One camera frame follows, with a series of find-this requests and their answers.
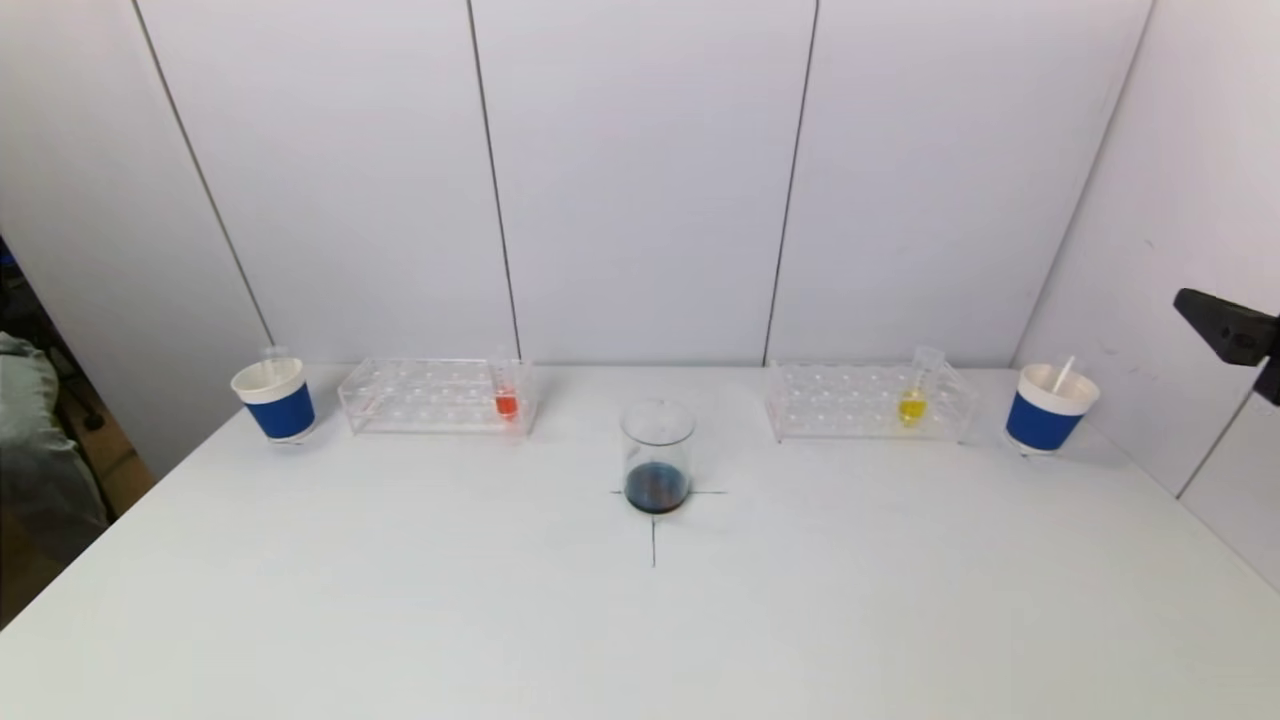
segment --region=white cup rim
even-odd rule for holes
[[[268,383],[265,378],[266,363],[266,360],[253,363],[248,368],[236,373],[236,377],[232,378],[232,389],[244,402],[271,402],[282,397],[282,391],[287,391],[285,395],[288,395],[302,387],[302,383],[298,382],[302,377],[302,360],[297,357],[278,357],[271,360],[271,363],[284,365],[283,370],[285,370],[271,383]]]
[[[1027,365],[1019,375],[1018,393],[1032,405],[1056,415],[1084,415],[1102,396],[1102,389],[1093,380],[1074,370],[1064,380],[1071,393],[1055,395],[1042,386],[1052,373],[1053,366],[1046,363]]]

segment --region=blue and white cup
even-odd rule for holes
[[[273,442],[288,442],[311,432],[316,421],[302,360],[273,357],[244,368],[232,378],[232,389]]]
[[[1018,395],[1005,432],[1023,455],[1048,455],[1062,447],[1075,425],[1102,392],[1093,380],[1068,372],[1057,386],[1060,368],[1028,365],[1018,379]]]

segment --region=gray fabric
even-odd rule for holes
[[[106,529],[106,511],[54,419],[56,402],[45,354],[0,332],[0,503],[42,552],[69,564]]]

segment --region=blue liquid in beaker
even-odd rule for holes
[[[662,515],[689,497],[689,478],[675,465],[645,462],[627,473],[626,496],[637,510]]]

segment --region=white wall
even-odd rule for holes
[[[474,0],[526,357],[758,364],[799,0]]]
[[[1172,309],[1181,287],[1280,311],[1280,5],[1160,0],[1019,364],[1074,352],[1091,421],[1171,492],[1256,369]]]
[[[822,4],[769,356],[1007,365],[1148,8]]]
[[[0,234],[147,466],[266,342],[129,3],[0,3]]]
[[[1280,409],[1251,397],[1181,500],[1280,589]]]
[[[466,0],[142,0],[276,342],[515,352]]]

